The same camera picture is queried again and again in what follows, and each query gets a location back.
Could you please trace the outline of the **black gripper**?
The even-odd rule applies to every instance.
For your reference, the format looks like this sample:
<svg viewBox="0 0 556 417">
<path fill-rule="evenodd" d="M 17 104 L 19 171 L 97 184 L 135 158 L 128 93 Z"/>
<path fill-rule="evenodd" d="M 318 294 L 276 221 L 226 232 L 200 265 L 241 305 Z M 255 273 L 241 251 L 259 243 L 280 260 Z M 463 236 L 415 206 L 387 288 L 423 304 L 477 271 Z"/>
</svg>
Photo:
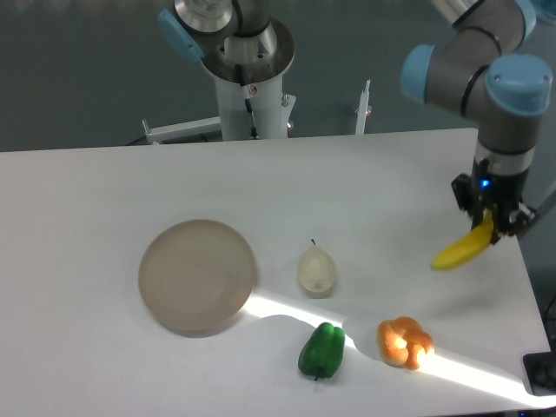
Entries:
<svg viewBox="0 0 556 417">
<path fill-rule="evenodd" d="M 472 174 L 459 174 L 451 182 L 455 200 L 461 211 L 474 222 L 481 222 L 483 211 L 492 214 L 491 243 L 505 236 L 515 236 L 536 221 L 536 209 L 523 203 L 522 193 L 529 169 L 515 175 L 494 174 L 490 162 L 473 162 Z"/>
</svg>

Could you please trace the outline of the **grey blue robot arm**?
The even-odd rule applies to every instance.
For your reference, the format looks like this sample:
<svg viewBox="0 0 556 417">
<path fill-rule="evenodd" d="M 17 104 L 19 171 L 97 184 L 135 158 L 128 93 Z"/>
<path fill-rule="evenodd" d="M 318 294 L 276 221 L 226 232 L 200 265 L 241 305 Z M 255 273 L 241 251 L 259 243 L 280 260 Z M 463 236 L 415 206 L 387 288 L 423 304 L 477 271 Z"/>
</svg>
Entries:
<svg viewBox="0 0 556 417">
<path fill-rule="evenodd" d="M 528 1 L 438 1 L 455 38 L 422 44 L 400 72 L 403 93 L 476 122 L 470 175 L 452 188 L 459 208 L 489 243 L 533 225 L 522 190 L 551 95 L 542 59 L 518 53 L 536 23 Z M 293 99 L 282 78 L 295 56 L 291 33 L 264 1 L 175 1 L 157 18 L 169 45 L 212 76 L 226 140 L 283 138 Z"/>
</svg>

